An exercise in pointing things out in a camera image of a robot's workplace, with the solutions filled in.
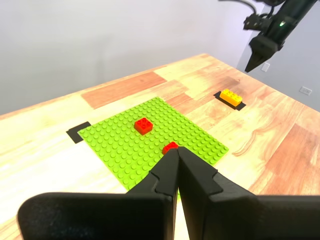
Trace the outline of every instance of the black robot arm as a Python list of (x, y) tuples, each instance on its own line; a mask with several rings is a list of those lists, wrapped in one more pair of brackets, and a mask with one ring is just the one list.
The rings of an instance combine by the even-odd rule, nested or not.
[(252, 55), (245, 68), (247, 73), (270, 59), (277, 51), (282, 49), (286, 38), (317, 2), (317, 0), (255, 1), (264, 2), (272, 8), (282, 3), (283, 5), (275, 15), (258, 15), (253, 13), (244, 21), (243, 29), (260, 31), (259, 35), (254, 37), (249, 43)]

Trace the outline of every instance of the tabletop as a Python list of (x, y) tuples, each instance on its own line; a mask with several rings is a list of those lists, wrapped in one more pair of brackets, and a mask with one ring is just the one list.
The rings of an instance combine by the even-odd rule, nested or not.
[[(217, 100), (242, 96), (238, 111)], [(160, 97), (229, 148), (215, 165), (260, 195), (320, 194), (320, 113), (208, 54), (0, 116), (0, 239), (22, 239), (20, 205), (45, 192), (125, 193), (84, 141), (66, 131)], [(181, 202), (176, 239), (188, 239)]]

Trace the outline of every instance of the wall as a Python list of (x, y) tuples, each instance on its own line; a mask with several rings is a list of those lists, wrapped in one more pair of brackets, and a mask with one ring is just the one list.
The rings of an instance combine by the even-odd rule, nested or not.
[[(320, 112), (320, 2), (317, 2), (287, 38), (281, 51), (248, 75)], [(251, 55), (247, 46), (237, 68), (244, 71)], [(312, 90), (310, 96), (299, 92), (304, 86)]]
[(251, 13), (217, 0), (0, 1), (0, 114), (200, 53), (236, 67)]

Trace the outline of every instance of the green lego baseplate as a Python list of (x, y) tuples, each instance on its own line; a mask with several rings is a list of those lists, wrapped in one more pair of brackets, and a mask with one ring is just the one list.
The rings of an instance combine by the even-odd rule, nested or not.
[[(153, 124), (145, 135), (134, 128), (141, 118)], [(148, 174), (170, 142), (188, 148), (212, 166), (229, 150), (159, 97), (78, 133), (127, 190)]]

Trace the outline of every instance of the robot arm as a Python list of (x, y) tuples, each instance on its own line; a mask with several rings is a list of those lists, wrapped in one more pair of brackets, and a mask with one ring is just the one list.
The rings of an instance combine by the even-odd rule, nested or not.
[(253, 13), (244, 21), (245, 30), (260, 31), (249, 45), (252, 55), (245, 68), (248, 73), (270, 59), (284, 46), (286, 38), (296, 28), (317, 0), (255, 0), (275, 7), (283, 3), (275, 15)]

